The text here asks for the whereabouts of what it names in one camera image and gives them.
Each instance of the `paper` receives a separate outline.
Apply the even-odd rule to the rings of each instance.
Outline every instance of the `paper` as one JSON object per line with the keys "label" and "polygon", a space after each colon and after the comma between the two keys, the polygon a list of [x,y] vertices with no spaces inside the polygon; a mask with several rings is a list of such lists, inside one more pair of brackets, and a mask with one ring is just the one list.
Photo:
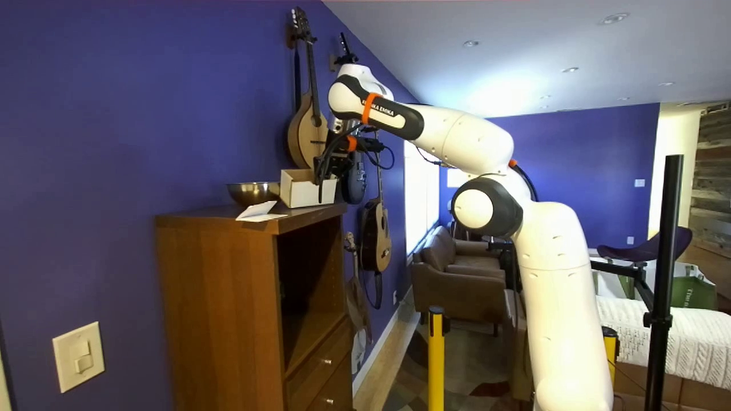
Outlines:
{"label": "paper", "polygon": [[276,202],[254,203],[244,213],[236,217],[236,221],[267,221],[267,220],[281,220],[283,216],[270,216],[270,211],[276,205]]}

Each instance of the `white wall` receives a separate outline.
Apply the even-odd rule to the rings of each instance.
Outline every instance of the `white wall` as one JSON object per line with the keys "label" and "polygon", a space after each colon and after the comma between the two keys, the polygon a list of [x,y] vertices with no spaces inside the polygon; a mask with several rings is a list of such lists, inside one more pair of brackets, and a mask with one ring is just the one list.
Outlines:
{"label": "white wall", "polygon": [[660,231],[664,155],[684,155],[679,224],[687,226],[701,107],[660,107],[647,237]]}
{"label": "white wall", "polygon": [[430,164],[414,144],[404,144],[404,224],[407,252],[439,220],[439,167]]}

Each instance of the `box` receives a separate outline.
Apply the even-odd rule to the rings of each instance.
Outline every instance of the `box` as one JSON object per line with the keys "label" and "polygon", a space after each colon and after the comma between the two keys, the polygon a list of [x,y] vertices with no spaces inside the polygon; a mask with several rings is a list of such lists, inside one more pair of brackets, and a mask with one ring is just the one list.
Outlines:
{"label": "box", "polygon": [[313,183],[310,170],[281,170],[281,202],[287,208],[308,208],[335,202],[337,178]]}

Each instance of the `wall plate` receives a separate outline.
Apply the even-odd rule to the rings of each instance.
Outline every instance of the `wall plate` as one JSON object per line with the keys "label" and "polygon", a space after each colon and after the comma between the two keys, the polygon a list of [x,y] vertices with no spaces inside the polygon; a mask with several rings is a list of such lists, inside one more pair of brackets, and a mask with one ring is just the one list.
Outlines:
{"label": "wall plate", "polygon": [[104,358],[98,322],[52,339],[52,355],[61,394],[101,374],[104,370]]}

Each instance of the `guitar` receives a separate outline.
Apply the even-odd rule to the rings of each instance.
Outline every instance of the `guitar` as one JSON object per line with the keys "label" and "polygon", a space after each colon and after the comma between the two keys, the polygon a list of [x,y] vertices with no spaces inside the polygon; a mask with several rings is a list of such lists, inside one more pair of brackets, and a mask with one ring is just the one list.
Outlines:
{"label": "guitar", "polygon": [[381,170],[377,167],[377,200],[365,205],[365,244],[364,268],[377,275],[388,269],[391,264],[391,235],[388,235],[388,211],[381,202]]}
{"label": "guitar", "polygon": [[365,194],[365,170],[360,154],[350,154],[350,167],[345,172],[345,178],[341,178],[341,191],[348,203],[360,203]]}
{"label": "guitar", "polygon": [[[291,11],[291,38],[294,41],[307,44],[307,59],[308,59],[308,94],[302,96],[299,110],[287,124],[287,152],[296,167],[316,170],[316,157],[324,152],[327,143],[327,119],[320,113],[317,102],[317,75],[316,75],[316,50],[313,50],[313,34],[307,22],[304,10],[294,7]],[[299,65],[294,65],[294,84],[299,82]]]}
{"label": "guitar", "polygon": [[352,358],[352,374],[356,374],[365,363],[365,347],[368,347],[368,340],[373,339],[373,330],[371,330],[371,318],[365,306],[368,297],[360,280],[358,247],[352,234],[345,234],[345,252],[352,255],[352,275],[345,280],[345,297],[348,297],[345,301],[348,301],[350,324],[353,330],[350,358]]}

